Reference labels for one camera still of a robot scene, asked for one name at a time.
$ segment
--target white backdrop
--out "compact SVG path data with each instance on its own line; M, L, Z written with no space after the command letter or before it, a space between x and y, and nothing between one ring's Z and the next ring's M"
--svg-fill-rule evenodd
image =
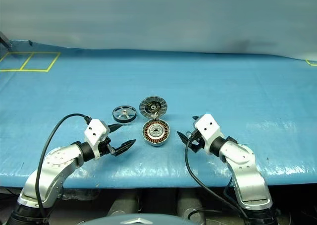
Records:
M10 39L317 60L317 0L0 0Z

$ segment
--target yellow tape marking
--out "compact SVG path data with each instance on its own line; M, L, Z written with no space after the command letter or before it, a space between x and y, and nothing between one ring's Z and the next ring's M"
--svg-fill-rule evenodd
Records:
M60 52L7 52L1 59L0 62L8 55L8 54L30 54L29 57L24 61L21 65L20 69L0 69L0 72L17 72L17 71L24 71L24 72L49 72L51 67L55 64L57 59L60 56ZM34 54L57 54L53 61L50 63L47 69L24 69L25 65L29 62Z
M305 60L305 61L307 62L308 65L317 66L317 64L311 63L309 60Z

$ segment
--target blue table surface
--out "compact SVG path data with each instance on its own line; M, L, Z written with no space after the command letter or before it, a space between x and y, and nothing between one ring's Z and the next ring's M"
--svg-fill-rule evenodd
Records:
M162 117L169 141L143 140L142 115L110 135L112 146L137 139L126 153L89 161L66 188L192 187L184 145L176 131L192 130L192 116L211 113L226 136L255 152L269 185L317 182L317 67L278 56L65 49L34 44L32 51L61 52L49 72L0 72L0 186L23 187L55 124L69 113L114 123L119 105L138 109L147 96L168 104ZM1 49L0 57L5 54ZM14 56L0 70L24 62ZM52 56L25 66L47 68ZM83 141L82 118L66 121L49 150ZM230 171L203 150L189 153L194 173L208 186L224 186Z

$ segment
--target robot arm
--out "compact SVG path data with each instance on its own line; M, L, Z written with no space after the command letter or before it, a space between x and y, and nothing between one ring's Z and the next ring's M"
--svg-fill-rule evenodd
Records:
M194 119L195 130L189 133L189 138L178 133L182 141L185 144L190 143L189 147L194 152L203 148L208 155L214 154L227 164L232 173L239 206L246 214L255 217L249 224L257 224L258 219L264 222L262 224L275 224L271 212L267 212L272 207L272 198L264 178L256 167L253 151L245 145L238 144L231 137L224 139L219 125L211 114Z
M41 201L46 211L51 210L56 200L62 196L64 181L84 162L93 158L98 160L109 153L120 155L134 144L135 140L130 140L117 149L110 145L109 133L121 126L122 124L107 126L103 121L92 119L85 130L84 143L78 141L66 147L55 148L46 155L39 182ZM37 171L34 171L27 179L7 225L47 223L47 218L42 218L39 211L35 192L36 176Z

